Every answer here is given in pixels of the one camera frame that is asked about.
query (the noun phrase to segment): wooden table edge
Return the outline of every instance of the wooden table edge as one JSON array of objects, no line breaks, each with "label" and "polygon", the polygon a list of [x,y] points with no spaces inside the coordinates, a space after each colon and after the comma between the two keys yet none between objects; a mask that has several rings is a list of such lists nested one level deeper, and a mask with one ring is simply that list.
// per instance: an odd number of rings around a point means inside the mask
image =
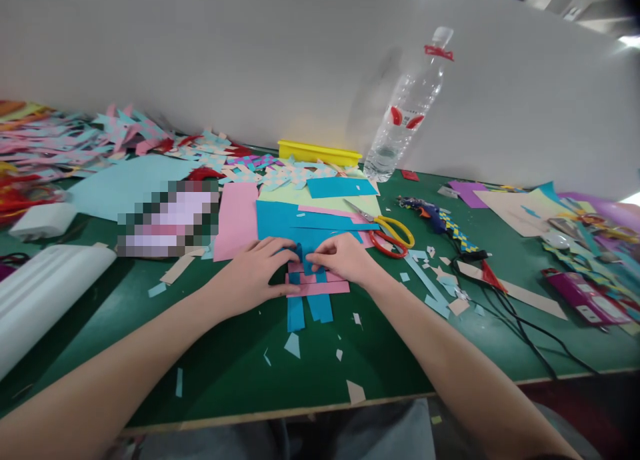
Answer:
[{"label": "wooden table edge", "polygon": [[[640,371],[638,368],[630,367],[624,369],[604,370],[600,372],[602,375],[612,375],[615,373],[629,373]],[[560,375],[560,380],[570,380],[576,378],[593,377],[592,373],[573,373],[570,375]],[[534,383],[542,383],[551,381],[550,377],[542,377],[531,380],[522,380],[515,382],[516,385],[530,385]],[[214,417],[200,420],[190,420],[175,423],[159,423],[156,425],[148,425],[146,427],[125,428],[120,433],[120,437],[134,437],[136,435],[146,435],[150,433],[166,433],[182,430],[196,430],[208,427],[221,427],[223,425],[234,425],[236,423],[246,423],[252,421],[274,420],[285,417],[295,417],[299,415],[310,415],[312,413],[323,413],[335,410],[346,410],[350,408],[370,407],[372,405],[383,405],[401,400],[415,400],[419,398],[427,398],[435,395],[435,392],[417,393],[415,395],[402,395],[400,397],[387,397],[376,400],[365,400],[364,402],[352,405],[350,403],[336,403],[334,405],[320,405],[318,407],[298,407],[293,409],[272,410],[257,413],[243,413],[241,415],[228,415],[226,417]]]}]

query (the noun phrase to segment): hand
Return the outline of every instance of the hand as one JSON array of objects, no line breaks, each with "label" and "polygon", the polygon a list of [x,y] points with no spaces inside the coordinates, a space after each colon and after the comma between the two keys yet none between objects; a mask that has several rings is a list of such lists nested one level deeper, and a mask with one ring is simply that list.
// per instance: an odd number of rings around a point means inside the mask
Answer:
[{"label": "hand", "polygon": [[317,271],[321,265],[342,278],[362,286],[368,280],[379,278],[380,274],[386,274],[350,233],[326,239],[315,253],[307,255],[307,260],[314,264],[313,271]]},{"label": "hand", "polygon": [[220,320],[240,315],[266,300],[297,293],[297,285],[269,285],[276,270],[288,261],[300,262],[291,250],[292,240],[268,237],[246,246],[194,295],[205,304],[214,303]]}]

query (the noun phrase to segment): glue gun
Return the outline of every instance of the glue gun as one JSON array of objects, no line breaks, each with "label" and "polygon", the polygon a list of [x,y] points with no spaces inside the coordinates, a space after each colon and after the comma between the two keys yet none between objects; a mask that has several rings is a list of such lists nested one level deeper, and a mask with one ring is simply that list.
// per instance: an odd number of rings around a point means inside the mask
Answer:
[{"label": "glue gun", "polygon": [[420,216],[422,218],[429,219],[429,222],[433,227],[433,231],[438,235],[447,232],[447,228],[440,218],[440,207],[437,205],[414,197],[400,196],[398,196],[398,205],[420,212]]}]

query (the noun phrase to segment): yellow scissors handle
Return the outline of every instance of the yellow scissors handle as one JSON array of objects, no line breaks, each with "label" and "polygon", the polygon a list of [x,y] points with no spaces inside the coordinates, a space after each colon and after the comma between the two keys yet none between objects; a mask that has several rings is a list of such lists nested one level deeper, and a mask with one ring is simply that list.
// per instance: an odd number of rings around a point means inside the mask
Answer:
[{"label": "yellow scissors handle", "polygon": [[[396,240],[398,240],[398,242],[402,243],[406,248],[413,248],[413,246],[415,245],[415,239],[413,238],[413,235],[411,234],[409,229],[406,228],[402,223],[398,222],[398,220],[390,219],[389,217],[383,217],[381,215],[380,217],[374,218],[373,221],[376,222],[378,225],[386,228],[391,234],[391,236]],[[395,232],[395,230],[391,228],[391,226],[389,225],[390,223],[396,225],[398,228],[400,228],[400,230],[402,230],[405,233],[405,235],[407,236],[407,241],[404,241],[400,237],[400,235],[398,235]]]}]

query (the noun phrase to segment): scissors blade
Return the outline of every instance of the scissors blade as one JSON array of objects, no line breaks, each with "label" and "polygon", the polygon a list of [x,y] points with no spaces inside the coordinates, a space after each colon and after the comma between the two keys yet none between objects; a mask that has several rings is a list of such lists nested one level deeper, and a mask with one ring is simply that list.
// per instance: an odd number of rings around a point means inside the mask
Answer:
[{"label": "scissors blade", "polygon": [[349,200],[345,200],[345,202],[347,202],[352,209],[356,210],[356,212],[358,212],[360,216],[362,216],[362,218],[370,222],[373,221],[373,215],[370,215],[367,212],[360,210],[358,207],[352,204]]}]

